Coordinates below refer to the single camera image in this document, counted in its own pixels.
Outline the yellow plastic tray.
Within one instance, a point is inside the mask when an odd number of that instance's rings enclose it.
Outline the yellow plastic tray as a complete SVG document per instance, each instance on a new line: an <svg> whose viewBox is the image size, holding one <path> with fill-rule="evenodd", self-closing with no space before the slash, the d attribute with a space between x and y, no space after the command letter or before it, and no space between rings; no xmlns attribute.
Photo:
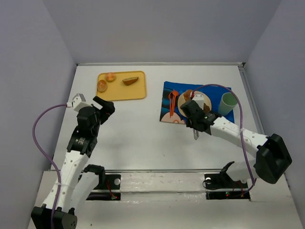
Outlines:
<svg viewBox="0 0 305 229"><path fill-rule="evenodd" d="M121 100L136 100L146 97L146 77L143 71L128 71L128 72L114 72L116 79L113 82L107 82L108 88L105 92L96 92L96 95L107 101L121 101ZM99 80L105 80L107 73L101 73L97 77ZM138 81L126 86L122 80L130 77L139 77Z"/></svg>

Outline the brown bread wedge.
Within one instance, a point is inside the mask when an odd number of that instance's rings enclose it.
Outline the brown bread wedge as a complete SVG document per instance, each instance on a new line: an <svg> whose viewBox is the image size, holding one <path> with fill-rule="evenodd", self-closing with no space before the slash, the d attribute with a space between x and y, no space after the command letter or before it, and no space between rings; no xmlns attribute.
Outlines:
<svg viewBox="0 0 305 229"><path fill-rule="evenodd" d="M123 84L126 86L129 86L135 82L137 82L139 77L130 77L130 78L125 78L122 80Z"/></svg>

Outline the green plastic cup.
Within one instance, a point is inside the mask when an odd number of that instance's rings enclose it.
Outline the green plastic cup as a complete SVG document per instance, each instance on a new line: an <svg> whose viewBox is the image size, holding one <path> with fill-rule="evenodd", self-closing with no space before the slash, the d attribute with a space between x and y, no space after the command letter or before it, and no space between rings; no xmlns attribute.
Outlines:
<svg viewBox="0 0 305 229"><path fill-rule="evenodd" d="M224 93L219 103L218 113L222 116L228 115L238 104L236 97L232 93Z"/></svg>

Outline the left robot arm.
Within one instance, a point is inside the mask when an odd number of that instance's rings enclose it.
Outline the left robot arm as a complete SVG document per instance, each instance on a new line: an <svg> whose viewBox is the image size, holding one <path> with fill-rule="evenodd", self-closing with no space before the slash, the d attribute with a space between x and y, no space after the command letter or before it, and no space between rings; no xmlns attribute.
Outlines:
<svg viewBox="0 0 305 229"><path fill-rule="evenodd" d="M91 191L105 182L105 169L91 165L89 161L97 145L100 126L115 112L114 103L97 96L97 108L86 102L83 94L76 94L71 102L59 107L71 108L77 112L75 127L67 145L61 168L37 144L40 152L54 167L57 179L40 207L34 207L31 219L37 229L74 229L77 226L77 210Z"/></svg>

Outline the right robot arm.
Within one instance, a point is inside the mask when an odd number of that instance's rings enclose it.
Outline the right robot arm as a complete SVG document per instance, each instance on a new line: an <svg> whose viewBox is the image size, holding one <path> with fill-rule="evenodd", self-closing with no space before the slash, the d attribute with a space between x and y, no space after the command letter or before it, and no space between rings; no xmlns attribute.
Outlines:
<svg viewBox="0 0 305 229"><path fill-rule="evenodd" d="M242 129L216 112L204 112L194 100L181 105L181 109L186 115L187 127L195 133L203 132L226 140L253 157L250 161L226 164L220 172L222 182L260 178L275 184L292 163L283 138L277 134L266 136Z"/></svg>

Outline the metal serving tongs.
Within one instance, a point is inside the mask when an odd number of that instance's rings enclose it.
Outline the metal serving tongs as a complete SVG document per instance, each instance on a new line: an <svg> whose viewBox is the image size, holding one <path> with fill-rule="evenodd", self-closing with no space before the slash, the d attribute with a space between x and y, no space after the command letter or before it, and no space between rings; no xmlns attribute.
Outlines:
<svg viewBox="0 0 305 229"><path fill-rule="evenodd" d="M194 137L194 140L197 140L199 138L199 131L198 130L193 129L193 137Z"/></svg>

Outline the brown chocolate croissant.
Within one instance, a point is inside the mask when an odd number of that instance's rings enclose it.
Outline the brown chocolate croissant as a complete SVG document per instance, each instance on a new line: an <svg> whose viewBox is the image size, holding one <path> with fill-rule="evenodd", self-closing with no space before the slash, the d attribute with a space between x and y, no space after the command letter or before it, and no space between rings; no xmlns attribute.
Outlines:
<svg viewBox="0 0 305 229"><path fill-rule="evenodd" d="M210 107L206 104L206 103L204 103L204 105L203 105L203 111L205 112L205 113L208 113L208 112L210 112Z"/></svg>

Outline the orange plastic fork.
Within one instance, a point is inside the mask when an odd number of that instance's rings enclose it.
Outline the orange plastic fork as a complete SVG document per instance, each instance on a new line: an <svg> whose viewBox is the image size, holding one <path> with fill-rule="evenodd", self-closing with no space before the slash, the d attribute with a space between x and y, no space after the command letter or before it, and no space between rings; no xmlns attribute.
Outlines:
<svg viewBox="0 0 305 229"><path fill-rule="evenodd" d="M173 93L173 108L172 108L172 116L173 116L174 109L175 109L175 104L176 104L176 97L179 96L179 92L176 91L176 90L173 90L172 93Z"/></svg>

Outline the blue printed placemat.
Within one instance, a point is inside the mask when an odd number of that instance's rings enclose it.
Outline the blue printed placemat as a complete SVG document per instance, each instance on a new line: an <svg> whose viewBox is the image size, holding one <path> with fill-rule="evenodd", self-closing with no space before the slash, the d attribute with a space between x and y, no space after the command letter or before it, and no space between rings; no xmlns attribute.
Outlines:
<svg viewBox="0 0 305 229"><path fill-rule="evenodd" d="M186 123L186 117L182 116L180 112L178 111L177 102L179 96L185 92L186 90L194 90L197 89L197 91L202 92L206 94L212 103L212 111L217 112L220 100L222 98L222 95L226 92L228 92L226 89L222 87L216 87L216 86L207 86L204 88L199 88L198 84L185 84L185 83L173 83L173 82L164 82L163 84L163 97L162 97L162 105L161 105L161 113L160 113L160 122L165 123L175 123L175 124L185 124ZM174 109L174 114L172 117L170 117L169 113L169 99L168 95L173 90L176 90L179 92L179 96L176 97L176 104Z"/></svg>

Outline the orange plastic spoon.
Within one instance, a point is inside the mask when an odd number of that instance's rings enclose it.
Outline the orange plastic spoon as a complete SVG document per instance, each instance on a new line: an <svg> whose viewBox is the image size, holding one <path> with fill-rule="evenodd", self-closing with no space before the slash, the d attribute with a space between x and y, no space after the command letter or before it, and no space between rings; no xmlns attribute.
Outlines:
<svg viewBox="0 0 305 229"><path fill-rule="evenodd" d="M168 95L168 99L169 99L169 113L170 113L170 117L172 117L172 108L173 108L173 93L170 92Z"/></svg>

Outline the beige patterned plate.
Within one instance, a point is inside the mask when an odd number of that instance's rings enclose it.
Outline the beige patterned plate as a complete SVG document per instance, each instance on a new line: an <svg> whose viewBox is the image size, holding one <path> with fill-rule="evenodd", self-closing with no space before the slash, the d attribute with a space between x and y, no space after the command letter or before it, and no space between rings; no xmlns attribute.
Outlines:
<svg viewBox="0 0 305 229"><path fill-rule="evenodd" d="M180 114L181 114L182 116L186 117L185 114L184 114L184 112L183 112L182 109L180 108L180 106L183 105L183 104L186 102L186 101L184 100L183 93L182 93L182 94L179 96L179 98L178 98L177 107L178 107L178 111L180 112ZM195 94L202 94L202 95L204 96L204 103L206 103L206 104L210 107L210 109L212 109L211 100L210 100L210 98L209 98L206 94L204 94L204 93L202 93L202 92L199 92L199 91L196 91Z"/></svg>

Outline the small brown bread roll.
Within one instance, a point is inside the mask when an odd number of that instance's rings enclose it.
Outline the small brown bread roll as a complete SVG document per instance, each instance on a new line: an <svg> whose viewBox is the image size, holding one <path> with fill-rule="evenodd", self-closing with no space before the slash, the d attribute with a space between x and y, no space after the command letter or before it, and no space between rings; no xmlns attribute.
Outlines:
<svg viewBox="0 0 305 229"><path fill-rule="evenodd" d="M192 97L193 97L193 90L189 89L189 90L185 91L185 92L183 93L183 97L184 97L184 100L185 100L185 101L192 100Z"/></svg>

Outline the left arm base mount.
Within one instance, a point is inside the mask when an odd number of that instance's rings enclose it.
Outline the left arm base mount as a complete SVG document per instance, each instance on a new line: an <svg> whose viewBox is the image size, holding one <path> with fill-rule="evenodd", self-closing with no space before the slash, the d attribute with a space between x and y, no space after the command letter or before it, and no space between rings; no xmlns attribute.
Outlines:
<svg viewBox="0 0 305 229"><path fill-rule="evenodd" d="M98 184L88 195L87 200L118 201L121 200L121 175L107 174L105 168L98 165L87 165L84 173L91 172L98 176Z"/></svg>

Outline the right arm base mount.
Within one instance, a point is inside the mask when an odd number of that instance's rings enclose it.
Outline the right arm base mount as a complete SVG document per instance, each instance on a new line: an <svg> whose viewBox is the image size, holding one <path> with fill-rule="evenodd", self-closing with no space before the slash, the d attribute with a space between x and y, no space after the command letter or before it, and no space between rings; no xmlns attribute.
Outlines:
<svg viewBox="0 0 305 229"><path fill-rule="evenodd" d="M233 181L227 175L227 170L233 163L229 162L219 173L204 175L202 186L206 190L207 200L251 199L247 182Z"/></svg>

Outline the sugared round bun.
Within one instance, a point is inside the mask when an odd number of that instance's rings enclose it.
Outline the sugared round bun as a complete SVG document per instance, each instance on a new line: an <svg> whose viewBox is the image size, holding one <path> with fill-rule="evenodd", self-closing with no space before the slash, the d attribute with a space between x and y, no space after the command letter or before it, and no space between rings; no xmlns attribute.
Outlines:
<svg viewBox="0 0 305 229"><path fill-rule="evenodd" d="M105 80L99 80L97 83L98 92L105 92L108 88L107 82Z"/></svg>

